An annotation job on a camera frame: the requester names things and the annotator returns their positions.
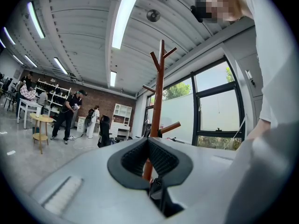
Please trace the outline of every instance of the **green foliage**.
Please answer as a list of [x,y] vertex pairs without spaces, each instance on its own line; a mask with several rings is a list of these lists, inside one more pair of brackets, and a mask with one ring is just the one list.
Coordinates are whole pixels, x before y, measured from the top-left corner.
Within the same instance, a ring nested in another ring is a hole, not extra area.
[[[197,146],[224,149],[229,144],[230,140],[231,138],[199,136]],[[241,139],[235,138],[226,149],[237,150],[240,145]]]
[[163,100],[174,99],[190,93],[191,86],[183,82],[173,85],[163,92]]
[[155,96],[153,95],[151,98],[150,98],[150,105],[154,105],[155,103]]
[[226,80],[228,83],[234,81],[233,73],[229,67],[226,68]]

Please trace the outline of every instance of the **man in black shirt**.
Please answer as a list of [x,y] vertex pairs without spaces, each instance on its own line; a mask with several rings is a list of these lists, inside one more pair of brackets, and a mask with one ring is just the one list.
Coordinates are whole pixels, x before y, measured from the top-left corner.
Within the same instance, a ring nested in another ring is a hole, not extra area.
[[31,72],[29,72],[29,74],[27,76],[25,76],[21,79],[22,82],[26,81],[26,86],[27,86],[28,91],[33,90],[33,88],[31,87],[31,85],[32,85],[32,83],[31,83],[32,75],[33,75],[33,73],[31,71]]
[[[29,72],[29,74],[27,75],[27,76],[25,76],[25,77],[23,77],[20,81],[21,82],[26,82],[25,84],[26,84],[26,86],[27,86],[27,90],[28,91],[31,91],[31,90],[33,90],[33,88],[31,87],[31,78],[32,78],[32,75],[33,75],[33,73],[32,73],[32,71],[31,72]],[[24,97],[21,95],[21,92],[20,92],[20,90],[18,90],[18,94],[17,94],[17,97],[16,97],[16,99],[17,99],[17,108],[16,108],[16,116],[18,117],[18,111],[19,111],[19,104],[20,104],[20,99],[23,99]]]
[[87,93],[84,90],[79,90],[76,94],[71,94],[68,96],[64,106],[62,107],[62,110],[59,113],[57,122],[54,125],[51,140],[55,139],[60,125],[65,121],[64,143],[68,144],[71,120],[73,118],[74,112],[82,105],[83,96],[86,95]]

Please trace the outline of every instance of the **wooden coat rack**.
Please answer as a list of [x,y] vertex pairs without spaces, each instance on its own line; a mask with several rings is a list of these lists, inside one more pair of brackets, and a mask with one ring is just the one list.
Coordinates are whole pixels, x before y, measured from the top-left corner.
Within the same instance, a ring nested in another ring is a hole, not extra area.
[[[157,68],[157,84],[156,84],[156,90],[143,85],[143,87],[151,92],[155,93],[155,103],[154,103],[154,113],[153,113],[153,119],[151,124],[151,130],[150,130],[150,136],[151,137],[158,137],[158,131],[159,131],[159,125],[160,125],[160,118],[161,118],[161,107],[162,107],[162,96],[163,96],[163,81],[164,81],[164,61],[165,58],[168,57],[170,54],[172,54],[174,51],[176,51],[177,48],[173,48],[169,52],[165,54],[165,45],[164,40],[160,41],[160,54],[159,54],[159,62],[156,58],[156,55],[154,52],[151,52],[150,55],[154,61],[154,64]],[[179,122],[170,125],[163,129],[163,132],[168,132],[172,129],[175,129],[177,127],[180,127],[181,124]],[[153,170],[153,165],[149,160],[146,161],[143,178],[146,180],[150,180],[151,173]]]

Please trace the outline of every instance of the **window frame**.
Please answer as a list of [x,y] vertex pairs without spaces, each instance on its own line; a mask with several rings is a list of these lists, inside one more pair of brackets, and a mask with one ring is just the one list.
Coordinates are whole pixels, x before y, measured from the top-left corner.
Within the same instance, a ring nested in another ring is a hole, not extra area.
[[223,62],[226,62],[233,74],[234,77],[234,81],[226,83],[226,84],[222,84],[204,91],[199,91],[196,92],[196,97],[194,97],[194,111],[196,109],[196,120],[197,123],[195,126],[193,126],[193,139],[192,139],[192,145],[197,146],[197,139],[198,136],[207,136],[207,137],[220,137],[220,138],[233,138],[234,136],[236,138],[242,138],[242,141],[244,140],[245,137],[245,126],[243,125],[241,127],[241,129],[238,131],[204,131],[200,129],[200,111],[199,111],[199,105],[200,105],[200,98],[204,98],[204,97],[208,97],[211,95],[216,95],[216,94],[220,94],[220,93],[224,93],[227,91],[235,91],[236,94],[236,99],[237,99],[237,103],[238,103],[238,109],[239,109],[239,126],[241,125],[243,119],[244,119],[244,106],[243,106],[243,100],[242,100],[242,95],[241,95],[241,90],[240,90],[240,86],[237,82],[234,70],[232,69],[229,61],[227,60],[227,58],[224,56],[223,58],[203,67],[202,69],[197,70],[196,72],[194,72],[194,76],[195,77],[197,74],[202,73],[212,67],[215,67]]
[[[214,66],[217,66],[223,62],[226,62],[233,74],[234,77],[234,81],[233,82],[229,82],[226,84],[222,84],[204,91],[199,91],[197,92],[197,84],[196,84],[196,75],[199,73],[202,73]],[[236,138],[242,138],[242,141],[245,138],[245,125],[243,125],[240,129],[240,131],[236,134],[236,131],[202,131],[200,130],[200,112],[199,112],[199,99],[203,98],[203,97],[207,97],[207,96],[211,96],[211,95],[215,95],[215,94],[219,94],[219,93],[223,93],[226,91],[235,91],[236,94],[236,99],[238,102],[238,109],[239,109],[239,121],[240,124],[242,123],[244,117],[245,117],[245,112],[244,112],[244,105],[243,105],[243,99],[242,99],[242,94],[241,94],[241,90],[240,90],[240,86],[237,82],[237,78],[236,75],[234,73],[234,70],[232,69],[232,66],[230,65],[228,59],[224,56],[223,58],[210,63],[209,65],[206,65],[205,67],[198,69],[196,71],[191,72],[189,75],[177,80],[174,83],[171,83],[170,85],[166,86],[163,88],[164,90],[167,90],[168,88],[179,84],[187,79],[191,78],[192,81],[192,93],[193,93],[193,108],[194,108],[194,119],[193,119],[193,136],[192,136],[192,145],[193,146],[197,146],[197,140],[198,140],[198,136],[208,136],[208,137],[220,137],[220,138],[233,138],[235,135]],[[147,97],[147,102],[146,105],[150,104],[149,99],[151,99],[152,96],[154,96],[155,94],[151,94],[148,95]],[[144,121],[143,121],[143,127],[142,127],[142,135],[144,134],[144,129],[145,129],[145,124],[144,122],[146,121],[147,118],[147,113],[149,109],[153,109],[154,106],[153,105],[149,105],[145,107],[145,113],[144,113]]]

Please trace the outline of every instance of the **cable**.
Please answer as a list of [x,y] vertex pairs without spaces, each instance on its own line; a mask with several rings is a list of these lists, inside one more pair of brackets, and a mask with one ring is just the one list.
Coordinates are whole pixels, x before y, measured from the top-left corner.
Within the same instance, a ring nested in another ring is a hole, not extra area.
[[234,140],[234,138],[236,137],[236,135],[239,133],[240,129],[242,128],[243,124],[245,123],[245,120],[246,120],[246,119],[247,119],[247,114],[245,114],[245,117],[244,117],[244,119],[243,119],[243,121],[242,121],[242,123],[241,123],[241,125],[240,125],[239,130],[238,130],[237,133],[234,135],[234,137],[230,139],[230,141],[229,141],[228,144],[224,147],[224,149],[226,149],[226,148],[231,144],[231,142]]
[[[76,139],[78,139],[78,138],[81,138],[82,136],[83,136],[83,134],[81,134],[80,137],[74,138],[73,140],[76,140]],[[79,149],[83,149],[83,148],[99,148],[99,147],[98,147],[98,146],[97,146],[97,147],[95,147],[95,146],[86,146],[86,147],[78,147],[78,148],[75,148],[75,144],[73,144],[73,148],[79,150]]]

